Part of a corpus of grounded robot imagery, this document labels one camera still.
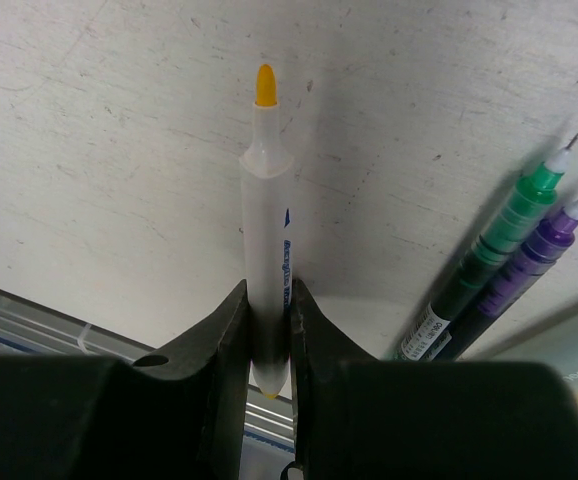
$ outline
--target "pen tip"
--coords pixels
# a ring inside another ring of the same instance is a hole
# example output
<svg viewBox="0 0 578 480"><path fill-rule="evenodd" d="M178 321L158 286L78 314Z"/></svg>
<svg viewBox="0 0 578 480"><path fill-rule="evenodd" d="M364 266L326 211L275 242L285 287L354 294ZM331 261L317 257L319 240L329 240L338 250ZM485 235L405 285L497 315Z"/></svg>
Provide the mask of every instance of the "pen tip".
<svg viewBox="0 0 578 480"><path fill-rule="evenodd" d="M565 150L571 150L571 147L573 147L573 146L576 144L577 141L578 141L578 133L576 133L576 134L574 135L574 137L573 137L573 138L571 139L571 141L569 142L569 145L567 145L567 146L565 147Z"/></svg>
<svg viewBox="0 0 578 480"><path fill-rule="evenodd" d="M276 98L276 77L273 69L266 63L258 70L256 81L256 105L259 107L273 107L278 104Z"/></svg>

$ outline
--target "white marker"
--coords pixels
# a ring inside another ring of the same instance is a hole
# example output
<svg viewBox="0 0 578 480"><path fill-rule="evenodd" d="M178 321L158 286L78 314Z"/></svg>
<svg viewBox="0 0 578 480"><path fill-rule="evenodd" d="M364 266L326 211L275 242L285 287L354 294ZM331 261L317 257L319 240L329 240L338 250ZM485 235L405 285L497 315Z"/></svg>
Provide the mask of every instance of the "white marker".
<svg viewBox="0 0 578 480"><path fill-rule="evenodd" d="M269 397L278 395L288 372L293 165L280 143L276 79L263 65L253 106L253 141L240 158L240 185L253 376Z"/></svg>

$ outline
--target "green pen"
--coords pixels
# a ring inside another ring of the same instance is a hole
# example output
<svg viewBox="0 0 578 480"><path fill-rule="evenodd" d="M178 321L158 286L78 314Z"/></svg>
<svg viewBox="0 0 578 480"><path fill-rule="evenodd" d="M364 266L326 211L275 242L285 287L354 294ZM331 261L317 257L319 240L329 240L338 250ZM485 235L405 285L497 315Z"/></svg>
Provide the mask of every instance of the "green pen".
<svg viewBox="0 0 578 480"><path fill-rule="evenodd" d="M569 144L541 163L533 174L521 177L511 196L480 234L439 294L398 343L394 358L420 360L434 341L455 320L527 238L556 202L556 185L565 174Z"/></svg>

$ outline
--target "metal pen tip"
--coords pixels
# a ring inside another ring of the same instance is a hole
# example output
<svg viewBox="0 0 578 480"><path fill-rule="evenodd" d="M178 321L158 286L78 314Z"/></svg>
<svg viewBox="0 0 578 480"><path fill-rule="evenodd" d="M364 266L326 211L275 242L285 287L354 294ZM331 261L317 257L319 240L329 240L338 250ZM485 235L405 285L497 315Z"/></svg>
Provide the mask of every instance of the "metal pen tip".
<svg viewBox="0 0 578 480"><path fill-rule="evenodd" d="M571 139L571 141L569 142L569 145L567 145L567 146L565 147L565 150L571 150L571 147L573 147L573 146L576 144L577 141L578 141L578 133L576 133L576 134L574 135L574 137L573 137L573 138Z"/></svg>

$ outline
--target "yellow marker tip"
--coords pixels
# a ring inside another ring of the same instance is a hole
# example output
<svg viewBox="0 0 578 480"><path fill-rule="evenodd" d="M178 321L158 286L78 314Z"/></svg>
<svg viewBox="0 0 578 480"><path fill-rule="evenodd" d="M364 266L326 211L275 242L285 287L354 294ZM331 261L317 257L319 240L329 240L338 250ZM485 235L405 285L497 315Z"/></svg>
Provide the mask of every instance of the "yellow marker tip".
<svg viewBox="0 0 578 480"><path fill-rule="evenodd" d="M273 69L266 63L258 70L256 81L256 105L259 107L273 107L278 104L276 97L276 77Z"/></svg>

